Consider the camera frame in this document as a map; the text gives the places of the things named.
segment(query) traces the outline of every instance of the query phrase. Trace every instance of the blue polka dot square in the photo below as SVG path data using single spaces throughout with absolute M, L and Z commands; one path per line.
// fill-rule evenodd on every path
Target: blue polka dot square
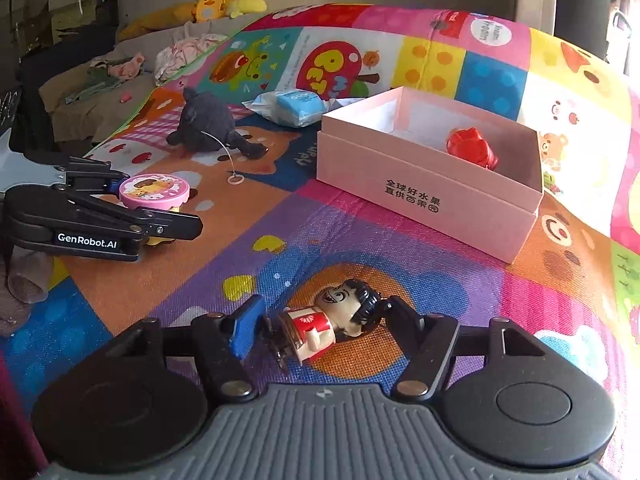
M 11 337 L 0 337 L 24 412 L 29 414 L 44 388 L 111 339 L 71 278 L 33 305 L 28 322 Z
M 467 51 L 455 99 L 516 121 L 526 81 L 524 70 Z

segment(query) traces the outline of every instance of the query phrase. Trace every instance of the pink round toy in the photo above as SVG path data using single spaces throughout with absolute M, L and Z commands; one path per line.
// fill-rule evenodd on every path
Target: pink round toy
M 189 183 L 173 175 L 147 173 L 128 178 L 120 184 L 118 192 L 129 209 L 179 210 L 189 199 Z

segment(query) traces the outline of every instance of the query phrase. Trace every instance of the white ring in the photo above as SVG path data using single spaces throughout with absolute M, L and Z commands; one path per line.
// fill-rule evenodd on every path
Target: white ring
M 229 175 L 229 178 L 226 180 L 226 182 L 228 184 L 231 184 L 232 186 L 237 186 L 238 184 L 242 184 L 244 182 L 244 175 L 238 175 L 237 173 L 234 173 L 232 175 Z

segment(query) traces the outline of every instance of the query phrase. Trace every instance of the pink box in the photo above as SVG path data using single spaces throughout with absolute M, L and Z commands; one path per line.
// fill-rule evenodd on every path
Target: pink box
M 495 171 L 446 152 L 456 128 L 476 127 Z M 538 134 L 480 108 L 396 88 L 322 117 L 318 180 L 512 263 L 538 216 Z

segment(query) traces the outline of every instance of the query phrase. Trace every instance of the colorful play mat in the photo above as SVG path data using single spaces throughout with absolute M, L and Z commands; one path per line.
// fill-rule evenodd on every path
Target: colorful play mat
M 230 186 L 228 155 L 167 145 L 187 87 L 229 103 L 238 131 L 268 147 Z M 546 193 L 513 265 L 315 180 L 316 129 L 290 130 L 242 106 L 303 88 L 323 98 L 411 86 L 540 131 Z M 194 242 L 147 250 L 130 264 L 64 258 L 49 299 L 0 342 L 24 411 L 49 381 L 146 316 L 188 324 L 232 312 L 249 295 L 270 312 L 310 304 L 347 277 L 398 294 L 419 312 L 465 324 L 507 316 L 610 393 L 618 425 L 603 458 L 614 475 L 640 471 L 640 99 L 589 53 L 520 23 L 469 12 L 323 5 L 265 16 L 162 88 L 93 150 L 129 174 L 171 173 L 198 190 L 182 210 L 202 218 Z M 354 168 L 375 171 L 375 168 Z M 279 371 L 257 346 L 257 383 L 377 382 L 406 363 L 383 328 L 335 346 L 309 367 Z M 463 360 L 454 377 L 481 365 Z M 190 362 L 174 369 L 193 375 Z

